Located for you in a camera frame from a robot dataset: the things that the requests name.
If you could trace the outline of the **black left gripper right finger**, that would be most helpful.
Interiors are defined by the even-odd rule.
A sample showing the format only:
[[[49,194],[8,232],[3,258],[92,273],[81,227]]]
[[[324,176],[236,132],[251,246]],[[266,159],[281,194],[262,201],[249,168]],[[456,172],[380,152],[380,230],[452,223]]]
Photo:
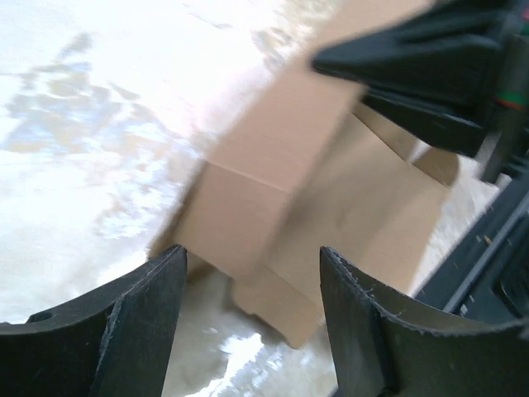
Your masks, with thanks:
[[[342,396],[526,396],[528,322],[487,324],[385,285],[330,247],[321,292]]]

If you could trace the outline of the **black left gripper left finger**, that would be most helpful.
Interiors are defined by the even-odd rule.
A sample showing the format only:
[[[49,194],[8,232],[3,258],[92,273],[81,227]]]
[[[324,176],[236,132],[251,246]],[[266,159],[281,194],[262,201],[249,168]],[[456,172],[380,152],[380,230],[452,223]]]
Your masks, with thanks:
[[[187,276],[172,246],[132,272],[1,326],[1,394],[160,396]]]

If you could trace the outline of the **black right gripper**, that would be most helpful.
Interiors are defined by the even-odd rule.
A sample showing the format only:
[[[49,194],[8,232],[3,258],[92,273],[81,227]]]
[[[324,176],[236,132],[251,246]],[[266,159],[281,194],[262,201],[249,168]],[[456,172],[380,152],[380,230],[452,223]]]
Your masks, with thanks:
[[[442,3],[324,47],[312,67],[372,86],[362,103],[428,145],[470,158],[479,151],[479,179],[494,184],[517,151],[528,114],[527,1],[516,1],[505,20],[493,105],[490,92],[479,88],[501,47],[498,27],[511,6]]]

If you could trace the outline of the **brown cardboard box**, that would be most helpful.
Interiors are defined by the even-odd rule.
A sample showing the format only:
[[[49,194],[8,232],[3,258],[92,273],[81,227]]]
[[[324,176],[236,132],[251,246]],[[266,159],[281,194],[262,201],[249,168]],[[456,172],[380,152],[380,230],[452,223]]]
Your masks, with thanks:
[[[424,1],[347,1],[220,140],[151,254],[184,246],[231,280],[244,312],[302,347],[323,320],[330,246],[408,292],[459,173],[367,108],[363,89],[313,72],[319,47],[398,22]]]

